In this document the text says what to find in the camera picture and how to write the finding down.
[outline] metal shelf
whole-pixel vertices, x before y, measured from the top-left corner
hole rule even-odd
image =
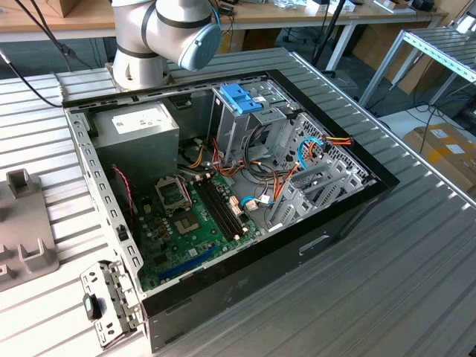
[[[361,106],[367,105],[404,42],[412,45],[414,50],[393,79],[393,83],[397,83],[405,74],[420,51],[454,72],[431,103],[443,94],[456,75],[469,82],[476,81],[476,38],[474,35],[462,35],[453,28],[402,30],[361,96],[358,102]]]

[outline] chip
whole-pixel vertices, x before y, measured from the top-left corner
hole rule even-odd
[[[160,254],[160,255],[154,257],[154,262],[158,266],[161,265],[161,264],[164,264],[168,261],[169,261],[169,258],[167,258],[167,255],[165,255],[165,254]]]
[[[180,234],[187,234],[200,228],[199,221],[191,210],[174,215],[173,223]]]

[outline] wooden desk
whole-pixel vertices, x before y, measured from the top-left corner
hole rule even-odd
[[[305,7],[300,6],[295,10],[283,10],[272,3],[238,4],[235,6],[233,29],[297,28],[322,25],[324,15],[310,16],[304,9]],[[47,39],[22,11],[4,7],[0,7],[0,10],[0,42]],[[434,28],[446,14],[437,11],[432,14],[418,12],[417,14],[393,15],[375,4],[358,6],[353,13],[342,13],[337,25],[344,25],[345,28],[327,69],[333,70],[337,66],[356,25],[429,22],[429,27]],[[330,17],[332,16],[327,17],[326,23],[329,23]],[[114,16],[108,0],[82,0],[65,19],[48,17],[47,21],[58,39],[115,36]],[[223,17],[222,29],[229,29],[229,24],[230,20]]]

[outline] blue wire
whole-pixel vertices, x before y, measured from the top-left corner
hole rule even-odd
[[[309,137],[309,138],[305,138],[304,140],[301,141],[301,143],[299,144],[299,147],[297,149],[297,159],[299,160],[300,164],[303,165],[303,168],[306,169],[306,163],[304,162],[304,158],[303,158],[303,146],[304,146],[304,142],[306,141],[314,141],[317,145],[319,145],[320,147],[322,147],[324,144],[322,143],[322,141],[320,141],[319,139],[317,138],[312,138],[312,137]]]
[[[241,200],[241,205],[244,206],[246,202],[251,201],[254,199],[253,196],[246,196],[244,199]]]
[[[213,8],[213,12],[215,13],[215,20],[216,20],[216,23],[218,24],[218,26],[221,25],[221,22],[220,22],[220,15],[218,14],[218,12],[216,11],[215,7],[212,7]]]

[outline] expansion slot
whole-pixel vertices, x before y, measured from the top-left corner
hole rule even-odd
[[[243,235],[243,229],[231,209],[222,201],[215,185],[207,180],[199,182],[195,188],[226,240],[230,242],[239,239]]]
[[[165,280],[167,278],[174,277],[178,274],[181,274],[187,270],[191,270],[192,268],[195,268],[198,264],[203,263],[204,261],[208,260],[210,258],[211,254],[213,251],[216,249],[216,245],[210,249],[208,249],[205,253],[200,254],[197,257],[194,257],[179,266],[176,266],[174,268],[171,268],[170,270],[167,270],[160,274],[158,276],[158,281],[161,282],[162,280]]]

